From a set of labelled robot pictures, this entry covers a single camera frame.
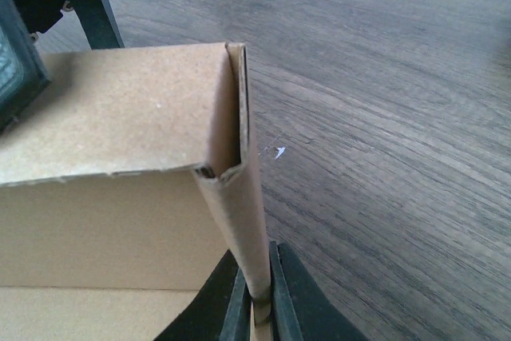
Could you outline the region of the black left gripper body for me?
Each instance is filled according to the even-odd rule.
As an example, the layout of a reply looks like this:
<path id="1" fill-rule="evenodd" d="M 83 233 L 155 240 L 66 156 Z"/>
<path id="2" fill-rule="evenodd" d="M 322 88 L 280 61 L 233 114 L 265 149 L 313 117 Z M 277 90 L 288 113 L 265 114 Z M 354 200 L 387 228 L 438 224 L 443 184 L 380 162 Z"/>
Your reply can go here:
<path id="1" fill-rule="evenodd" d="M 71 0 L 1 0 L 1 130 L 51 83 L 34 35 L 51 28 Z"/>

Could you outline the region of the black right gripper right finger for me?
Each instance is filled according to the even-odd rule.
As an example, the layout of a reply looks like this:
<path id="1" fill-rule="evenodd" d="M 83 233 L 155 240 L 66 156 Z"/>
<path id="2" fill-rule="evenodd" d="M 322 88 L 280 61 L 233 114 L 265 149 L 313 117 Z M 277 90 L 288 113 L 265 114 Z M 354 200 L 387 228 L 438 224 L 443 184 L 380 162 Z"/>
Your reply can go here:
<path id="1" fill-rule="evenodd" d="M 290 245 L 272 241 L 269 256 L 274 339 L 367 341 L 324 295 Z"/>

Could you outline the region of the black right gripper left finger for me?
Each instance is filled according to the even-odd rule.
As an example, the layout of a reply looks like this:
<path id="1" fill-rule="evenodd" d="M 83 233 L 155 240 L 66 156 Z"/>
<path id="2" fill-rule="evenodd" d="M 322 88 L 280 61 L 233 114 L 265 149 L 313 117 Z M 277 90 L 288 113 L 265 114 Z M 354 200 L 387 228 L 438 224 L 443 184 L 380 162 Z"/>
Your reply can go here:
<path id="1" fill-rule="evenodd" d="M 249 340 L 251 296 L 227 251 L 192 302 L 157 337 L 169 340 Z"/>

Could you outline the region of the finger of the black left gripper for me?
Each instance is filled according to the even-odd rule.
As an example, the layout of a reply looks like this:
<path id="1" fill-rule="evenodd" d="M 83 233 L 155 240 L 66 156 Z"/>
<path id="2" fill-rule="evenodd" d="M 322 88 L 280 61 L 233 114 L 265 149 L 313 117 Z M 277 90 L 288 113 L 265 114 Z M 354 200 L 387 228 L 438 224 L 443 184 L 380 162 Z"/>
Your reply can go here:
<path id="1" fill-rule="evenodd" d="M 124 48 L 109 0 L 68 0 L 91 49 Z"/>

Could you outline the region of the cardboard box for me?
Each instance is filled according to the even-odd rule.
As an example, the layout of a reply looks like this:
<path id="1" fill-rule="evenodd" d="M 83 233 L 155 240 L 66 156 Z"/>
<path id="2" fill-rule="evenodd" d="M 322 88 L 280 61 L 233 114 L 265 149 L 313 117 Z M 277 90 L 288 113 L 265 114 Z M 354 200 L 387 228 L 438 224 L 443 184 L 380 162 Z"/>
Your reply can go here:
<path id="1" fill-rule="evenodd" d="M 2 339 L 160 339 L 221 264 L 272 339 L 245 45 L 42 60 L 50 85 L 1 136 Z"/>

